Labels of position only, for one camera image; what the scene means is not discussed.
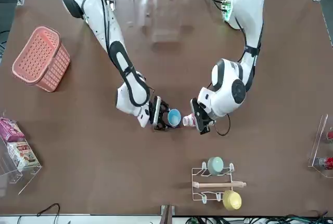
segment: yellow cup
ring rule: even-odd
[[[226,190],[222,197],[223,205],[227,210],[236,210],[241,207],[240,195],[232,190]]]

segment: cable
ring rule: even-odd
[[[207,223],[207,221],[209,221],[210,224],[214,224],[209,218],[205,218],[205,220],[206,220],[206,223]]]
[[[59,205],[59,203],[52,204],[51,206],[47,207],[46,209],[40,211],[36,216],[39,217],[40,215],[42,215],[42,213],[48,211],[49,209],[53,208],[54,206],[58,206],[58,212],[57,212],[56,217],[54,218],[54,221],[53,221],[53,224],[56,224],[56,220],[57,220],[57,217],[59,216],[59,212],[60,212],[60,205]]]
[[[229,116],[229,114],[227,114],[227,116],[228,116],[228,120],[229,120],[229,128],[228,128],[228,130],[226,131],[226,133],[221,134],[221,133],[218,131],[218,129],[217,129],[216,122],[214,123],[215,129],[216,129],[216,132],[217,132],[220,136],[222,136],[222,137],[226,136],[226,135],[229,133],[230,128],[231,128],[230,116]]]
[[[224,219],[222,217],[216,217],[216,218],[214,218],[214,220],[216,221],[216,223],[221,223],[221,221],[222,221],[223,224],[230,224],[229,221],[227,221],[226,219]]]
[[[250,223],[249,224],[255,224],[258,220],[260,220],[260,218],[258,218],[257,220],[255,220],[254,222],[252,222],[254,220],[254,218],[253,219],[251,219],[251,221],[250,221]]]
[[[148,86],[148,87],[149,87],[149,89],[151,89],[151,90],[152,90],[152,93],[151,93],[151,96],[150,96],[150,100],[149,100],[149,101],[151,101],[151,100],[152,100],[152,98],[154,97],[155,89],[154,89],[154,88],[152,88],[152,87],[150,87],[150,86]]]
[[[2,32],[0,32],[0,34],[2,34],[2,33],[7,33],[7,32],[9,32],[9,30],[2,31]]]
[[[241,32],[242,32],[242,34],[243,34],[243,36],[244,36],[244,41],[245,41],[245,46],[246,46],[246,45],[247,45],[247,42],[246,42],[246,36],[245,36],[244,29],[243,29],[243,28],[240,26],[240,24],[239,24],[239,22],[238,22],[238,20],[237,20],[237,18],[236,18],[236,17],[235,17],[235,20],[236,20],[236,23],[237,23],[238,27],[240,28],[240,30],[241,30]],[[240,57],[240,59],[239,59],[237,62],[240,62],[240,61],[242,60],[242,58],[243,58],[244,54],[245,54],[245,50],[244,50],[244,52],[243,52],[242,56]]]
[[[110,36],[109,36],[109,34],[110,34],[110,19],[109,19],[109,17],[108,17],[108,23],[107,23],[107,21],[106,21],[106,15],[105,15],[105,11],[106,11],[106,10],[105,10],[105,7],[104,7],[104,2],[105,2],[105,4],[107,4],[106,1],[107,1],[107,0],[100,0],[100,2],[102,3],[103,18],[104,18],[105,48],[106,48],[106,50],[107,50],[107,53],[108,53],[109,59],[111,60],[111,62],[113,63],[113,65],[116,66],[116,64],[114,63],[114,61],[113,61],[113,59],[112,59],[112,57],[111,57],[110,50],[109,50],[109,48],[108,48],[108,46],[109,46],[109,37],[110,37]]]
[[[223,12],[227,12],[225,9],[222,9],[221,7],[218,6],[218,3],[221,4],[223,0],[220,0],[220,1],[218,1],[218,0],[211,0],[211,1],[213,1],[215,7],[217,7],[218,10],[223,11]]]

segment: clear acrylic shelf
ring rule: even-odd
[[[37,165],[25,167],[19,171],[10,158],[7,145],[1,137],[0,157],[0,197],[9,194],[20,194],[42,168],[38,161]]]
[[[309,157],[308,167],[314,168],[327,178],[333,178],[333,170],[318,166],[319,158],[333,157],[333,116],[322,115],[313,148]]]

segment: acrylic stand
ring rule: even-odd
[[[20,194],[41,168],[38,162],[36,166],[25,167],[19,171],[8,154],[5,142],[0,137],[0,197]]]
[[[235,167],[233,163],[229,164],[229,167],[224,167],[221,173],[217,176],[227,176],[230,177],[230,182],[233,182],[232,172],[235,171]],[[192,168],[192,185],[194,181],[194,177],[210,177],[212,176],[208,169],[206,162],[202,162],[201,168]],[[195,189],[192,187],[192,199],[193,201],[202,201],[203,204],[206,204],[207,201],[221,201],[221,195],[223,192],[211,192],[211,191],[199,191],[200,189]]]
[[[322,115],[308,164],[308,167],[314,168],[327,178],[333,178],[333,170],[320,169],[314,166],[314,162],[316,158],[333,157],[333,139],[329,138],[329,135],[333,134],[331,131],[333,131],[333,116]]]

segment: green circuit board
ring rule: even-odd
[[[225,0],[222,2],[222,10],[226,10],[223,12],[224,20],[228,21],[230,19],[232,9],[233,7],[230,0]]]

